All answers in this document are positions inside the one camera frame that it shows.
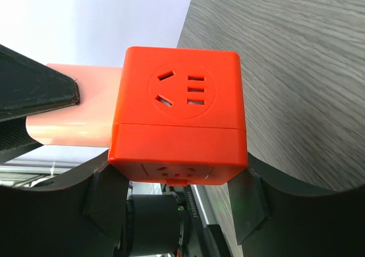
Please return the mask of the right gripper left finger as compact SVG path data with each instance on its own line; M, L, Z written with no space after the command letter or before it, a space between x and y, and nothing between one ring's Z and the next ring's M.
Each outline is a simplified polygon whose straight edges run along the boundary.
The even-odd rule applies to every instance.
M2 256L126 256L128 179L103 153L33 187L1 187Z

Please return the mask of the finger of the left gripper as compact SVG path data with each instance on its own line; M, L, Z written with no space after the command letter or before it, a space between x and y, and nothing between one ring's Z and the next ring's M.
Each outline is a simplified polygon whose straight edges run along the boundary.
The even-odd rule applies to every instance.
M69 76L1 45L1 121L80 104Z
M1 122L1 163L8 162L41 146L26 130L26 118Z

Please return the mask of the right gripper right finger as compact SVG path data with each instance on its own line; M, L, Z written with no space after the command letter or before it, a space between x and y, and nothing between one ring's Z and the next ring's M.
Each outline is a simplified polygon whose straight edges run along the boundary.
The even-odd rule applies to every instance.
M364 186L332 191L248 156L228 182L245 256L363 256Z

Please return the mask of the pink plug adapter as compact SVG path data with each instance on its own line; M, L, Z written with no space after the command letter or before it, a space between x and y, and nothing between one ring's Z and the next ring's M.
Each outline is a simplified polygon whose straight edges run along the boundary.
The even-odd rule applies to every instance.
M122 68L47 66L76 81L80 103L27 117L30 137L43 145L109 147Z

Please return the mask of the red cube socket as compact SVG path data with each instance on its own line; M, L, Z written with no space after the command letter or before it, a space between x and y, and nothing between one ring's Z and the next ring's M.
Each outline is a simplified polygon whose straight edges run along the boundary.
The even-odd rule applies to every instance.
M222 185L248 166L240 56L126 50L108 160L129 180Z

